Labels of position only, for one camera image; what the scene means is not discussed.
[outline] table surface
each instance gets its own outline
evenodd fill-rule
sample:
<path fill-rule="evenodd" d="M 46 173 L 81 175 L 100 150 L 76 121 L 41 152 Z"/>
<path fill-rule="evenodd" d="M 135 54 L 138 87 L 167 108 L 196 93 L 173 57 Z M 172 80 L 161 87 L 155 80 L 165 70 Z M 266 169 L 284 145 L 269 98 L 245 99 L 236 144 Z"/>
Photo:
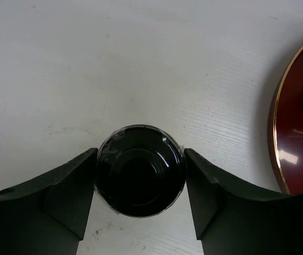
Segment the table surface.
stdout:
<path fill-rule="evenodd" d="M 0 189 L 144 123 L 278 190 L 266 123 L 301 0 L 0 1 Z M 186 189 L 135 219 L 93 198 L 78 255 L 202 255 Z"/>

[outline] black cup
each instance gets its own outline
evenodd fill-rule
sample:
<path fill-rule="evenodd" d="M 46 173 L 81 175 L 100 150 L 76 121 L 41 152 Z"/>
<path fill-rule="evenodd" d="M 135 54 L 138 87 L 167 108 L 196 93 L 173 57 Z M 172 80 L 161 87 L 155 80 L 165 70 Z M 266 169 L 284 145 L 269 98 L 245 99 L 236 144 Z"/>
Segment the black cup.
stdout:
<path fill-rule="evenodd" d="M 164 131 L 132 125 L 113 133 L 100 147 L 96 190 L 119 213 L 156 215 L 171 206 L 185 183 L 179 145 Z"/>

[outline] black circular object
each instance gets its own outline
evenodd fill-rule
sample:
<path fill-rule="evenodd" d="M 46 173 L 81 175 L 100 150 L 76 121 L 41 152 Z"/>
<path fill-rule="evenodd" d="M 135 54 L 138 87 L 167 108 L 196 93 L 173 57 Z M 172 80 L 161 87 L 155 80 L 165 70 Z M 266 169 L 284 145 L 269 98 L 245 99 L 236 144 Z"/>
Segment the black circular object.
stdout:
<path fill-rule="evenodd" d="M 96 190 L 119 213 L 147 217 L 175 202 L 185 173 L 184 156 L 170 135 L 153 126 L 132 125 L 100 147 Z"/>

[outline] red bowl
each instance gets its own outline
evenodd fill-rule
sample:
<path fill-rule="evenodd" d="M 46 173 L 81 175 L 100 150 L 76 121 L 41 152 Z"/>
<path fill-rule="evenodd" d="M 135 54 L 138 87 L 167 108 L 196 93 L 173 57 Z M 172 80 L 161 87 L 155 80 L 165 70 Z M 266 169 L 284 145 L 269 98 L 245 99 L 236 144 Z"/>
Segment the red bowl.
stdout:
<path fill-rule="evenodd" d="M 303 193 L 303 46 L 289 63 L 272 100 L 268 140 L 282 192 Z"/>

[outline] gold rim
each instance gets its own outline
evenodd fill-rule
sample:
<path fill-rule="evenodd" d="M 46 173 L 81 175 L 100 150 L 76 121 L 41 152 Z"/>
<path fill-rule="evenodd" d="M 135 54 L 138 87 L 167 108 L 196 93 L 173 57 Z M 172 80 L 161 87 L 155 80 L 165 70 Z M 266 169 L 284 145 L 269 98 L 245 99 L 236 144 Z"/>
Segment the gold rim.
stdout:
<path fill-rule="evenodd" d="M 278 93 L 276 94 L 275 105 L 274 105 L 274 119 L 273 119 L 274 151 L 275 151 L 276 163 L 278 164 L 278 168 L 279 168 L 279 171 L 280 171 L 280 175 L 281 175 L 281 178 L 282 178 L 284 189 L 285 189 L 287 194 L 290 194 L 290 191 L 289 191 L 287 182 L 285 181 L 285 178 L 283 176 L 282 168 L 281 168 L 281 164 L 280 164 L 279 151 L 278 151 L 278 136 L 277 136 L 277 133 L 276 133 L 276 114 L 278 112 L 279 98 L 280 98 L 280 94 L 281 94 L 281 90 L 282 90 L 282 86 L 284 84 L 285 78 L 287 77 L 287 74 L 289 73 L 289 70 L 290 70 L 291 66 L 295 62 L 296 58 L 300 55 L 301 51 L 303 51 L 303 45 L 298 50 L 298 52 L 294 55 L 293 59 L 290 61 L 287 69 L 284 72 L 284 75 L 282 77 L 282 80 L 281 80 L 279 88 L 278 88 Z"/>

